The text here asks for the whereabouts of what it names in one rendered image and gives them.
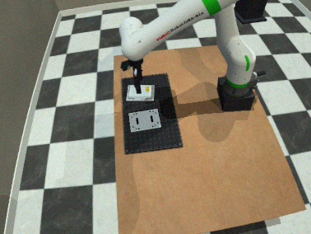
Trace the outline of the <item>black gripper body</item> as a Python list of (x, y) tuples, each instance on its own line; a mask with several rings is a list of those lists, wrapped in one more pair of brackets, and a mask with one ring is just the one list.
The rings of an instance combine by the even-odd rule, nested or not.
[[(139, 72), (139, 66), (142, 65), (143, 59), (138, 60), (138, 61), (131, 61), (131, 60), (128, 60), (128, 62), (129, 62), (129, 64), (130, 64), (131, 66), (133, 66), (134, 71), (135, 71), (135, 68), (136, 68), (136, 69), (138, 70), (138, 72)], [(138, 65), (139, 65), (139, 66), (138, 66)]]

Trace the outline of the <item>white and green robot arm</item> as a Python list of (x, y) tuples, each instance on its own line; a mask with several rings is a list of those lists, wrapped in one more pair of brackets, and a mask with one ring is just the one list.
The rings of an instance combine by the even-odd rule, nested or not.
[(145, 26), (136, 17), (127, 17), (119, 25), (122, 53), (131, 61), (141, 60), (171, 36), (214, 14), (217, 47), (227, 63), (224, 91), (245, 96), (249, 88), (257, 89), (258, 77), (266, 72), (253, 72), (256, 54), (239, 35), (235, 2), (238, 0), (180, 0)]

